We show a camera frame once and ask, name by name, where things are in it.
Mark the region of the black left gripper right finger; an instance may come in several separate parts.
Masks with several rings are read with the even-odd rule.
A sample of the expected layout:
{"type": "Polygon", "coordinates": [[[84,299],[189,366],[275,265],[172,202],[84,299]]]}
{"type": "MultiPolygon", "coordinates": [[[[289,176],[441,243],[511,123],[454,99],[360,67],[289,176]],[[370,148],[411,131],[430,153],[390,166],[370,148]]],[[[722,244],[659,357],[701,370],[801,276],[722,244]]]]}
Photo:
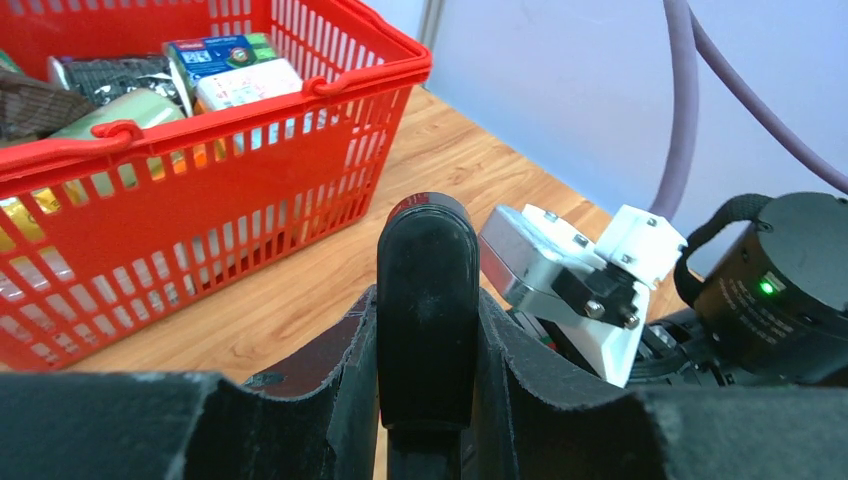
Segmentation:
{"type": "Polygon", "coordinates": [[[843,479],[837,388],[622,389],[532,339],[487,292],[473,406],[482,479],[843,479]]]}

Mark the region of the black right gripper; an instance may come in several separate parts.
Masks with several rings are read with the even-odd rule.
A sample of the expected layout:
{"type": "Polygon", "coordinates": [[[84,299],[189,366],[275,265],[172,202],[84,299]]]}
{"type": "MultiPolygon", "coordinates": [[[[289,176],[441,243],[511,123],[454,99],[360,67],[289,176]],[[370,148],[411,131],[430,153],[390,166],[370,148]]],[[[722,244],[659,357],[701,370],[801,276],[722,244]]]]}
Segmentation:
{"type": "Polygon", "coordinates": [[[550,321],[514,308],[515,324],[578,368],[617,387],[661,385],[663,342],[646,327],[645,311],[623,327],[584,318],[568,310],[563,321],[550,321]]]}

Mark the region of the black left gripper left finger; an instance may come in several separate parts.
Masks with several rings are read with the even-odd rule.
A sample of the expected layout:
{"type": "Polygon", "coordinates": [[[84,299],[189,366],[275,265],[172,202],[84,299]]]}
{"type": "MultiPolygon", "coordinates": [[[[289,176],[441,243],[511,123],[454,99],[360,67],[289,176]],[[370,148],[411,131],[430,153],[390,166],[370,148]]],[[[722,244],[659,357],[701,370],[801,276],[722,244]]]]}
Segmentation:
{"type": "Polygon", "coordinates": [[[284,360],[217,372],[9,373],[5,479],[369,479],[376,291],[284,360]]]}

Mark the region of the black stapler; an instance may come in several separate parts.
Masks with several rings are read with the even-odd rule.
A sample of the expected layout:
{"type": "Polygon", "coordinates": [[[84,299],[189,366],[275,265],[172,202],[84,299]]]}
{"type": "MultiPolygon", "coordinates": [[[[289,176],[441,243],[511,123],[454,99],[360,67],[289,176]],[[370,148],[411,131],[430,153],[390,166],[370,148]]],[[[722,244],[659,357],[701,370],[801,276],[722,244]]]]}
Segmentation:
{"type": "Polygon", "coordinates": [[[472,418],[480,253],[465,208],[421,192],[377,247],[377,374],[390,479],[458,479],[472,418]]]}

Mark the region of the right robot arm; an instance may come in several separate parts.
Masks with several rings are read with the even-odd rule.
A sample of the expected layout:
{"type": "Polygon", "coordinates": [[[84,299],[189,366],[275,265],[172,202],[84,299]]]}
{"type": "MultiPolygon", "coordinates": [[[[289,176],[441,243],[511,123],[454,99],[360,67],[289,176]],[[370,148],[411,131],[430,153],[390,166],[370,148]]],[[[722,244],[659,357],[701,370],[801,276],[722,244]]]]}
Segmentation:
{"type": "Polygon", "coordinates": [[[847,202],[726,201],[691,235],[625,205],[597,241],[500,207],[483,269],[514,314],[612,385],[815,384],[847,366],[847,202]]]}

